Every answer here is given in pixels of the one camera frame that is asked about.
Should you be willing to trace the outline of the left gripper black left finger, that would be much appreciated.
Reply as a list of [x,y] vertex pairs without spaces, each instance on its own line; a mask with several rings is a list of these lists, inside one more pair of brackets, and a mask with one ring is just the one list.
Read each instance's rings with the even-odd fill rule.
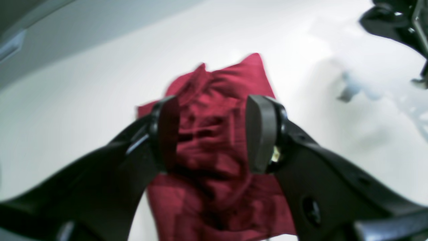
[[179,101],[154,104],[108,144],[1,202],[2,241],[126,241],[146,187],[176,159]]

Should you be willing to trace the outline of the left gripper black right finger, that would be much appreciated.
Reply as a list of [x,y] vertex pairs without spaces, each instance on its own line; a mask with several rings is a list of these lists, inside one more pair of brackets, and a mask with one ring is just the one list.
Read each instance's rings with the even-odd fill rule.
[[427,207],[319,145],[275,99],[248,96],[246,143],[250,171],[275,178],[300,241],[427,240]]

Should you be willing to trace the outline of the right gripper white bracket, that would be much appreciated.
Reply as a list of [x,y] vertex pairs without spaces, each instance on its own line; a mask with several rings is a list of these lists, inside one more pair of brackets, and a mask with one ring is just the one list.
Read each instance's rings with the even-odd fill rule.
[[369,34],[404,44],[428,59],[426,0],[373,0],[359,23]]

